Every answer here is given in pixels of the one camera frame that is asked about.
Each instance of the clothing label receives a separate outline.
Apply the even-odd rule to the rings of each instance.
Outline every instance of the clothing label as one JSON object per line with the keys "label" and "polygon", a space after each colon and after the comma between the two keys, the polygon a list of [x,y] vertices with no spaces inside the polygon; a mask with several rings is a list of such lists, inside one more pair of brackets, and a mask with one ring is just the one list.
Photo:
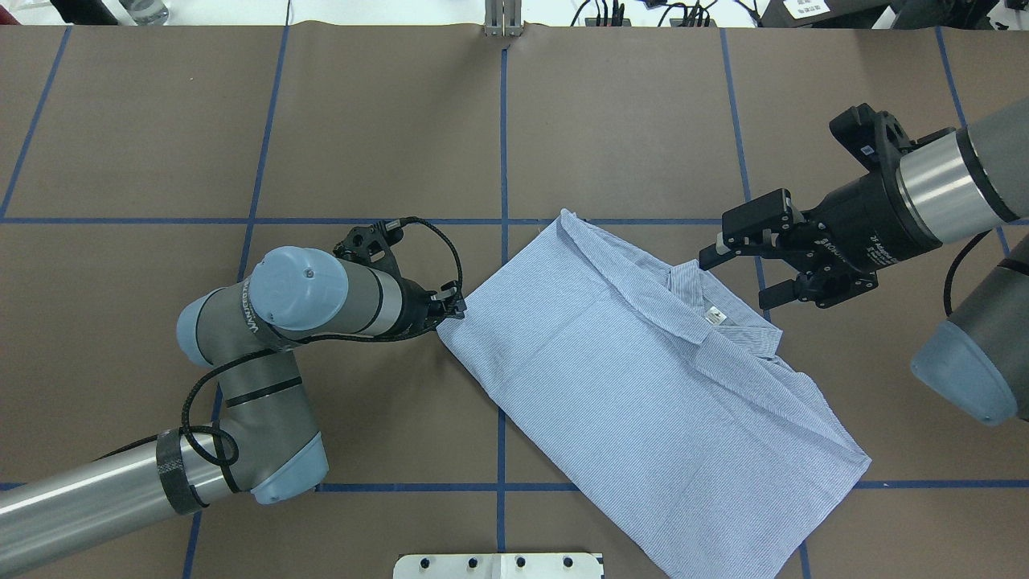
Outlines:
{"label": "clothing label", "polygon": [[789,10],[790,15],[796,20],[824,14],[830,11],[825,0],[783,0],[782,3]]}
{"label": "clothing label", "polygon": [[725,322],[728,317],[721,314],[721,311],[711,306],[708,309],[707,314],[704,315],[704,319],[711,323],[711,326],[721,326],[722,322]]}

